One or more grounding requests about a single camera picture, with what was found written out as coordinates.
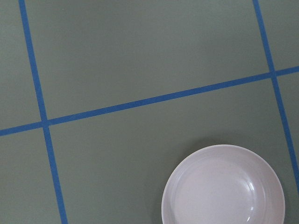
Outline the pink plate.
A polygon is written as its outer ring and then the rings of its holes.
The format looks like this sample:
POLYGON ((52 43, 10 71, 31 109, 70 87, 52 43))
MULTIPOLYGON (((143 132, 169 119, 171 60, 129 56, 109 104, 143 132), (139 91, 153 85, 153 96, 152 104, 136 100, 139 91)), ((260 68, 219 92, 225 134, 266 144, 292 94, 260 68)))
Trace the pink plate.
POLYGON ((173 170, 161 216, 165 224, 282 224, 285 196, 261 156, 239 146, 214 145, 173 170))

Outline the brown paper table cover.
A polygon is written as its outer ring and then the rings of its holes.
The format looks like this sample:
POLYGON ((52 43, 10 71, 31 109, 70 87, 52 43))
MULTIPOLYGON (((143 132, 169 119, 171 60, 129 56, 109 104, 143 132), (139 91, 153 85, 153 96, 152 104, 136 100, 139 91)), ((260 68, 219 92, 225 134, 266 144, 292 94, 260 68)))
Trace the brown paper table cover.
POLYGON ((298 223, 298 1, 1 1, 1 223, 159 224, 218 144, 263 157, 298 223))

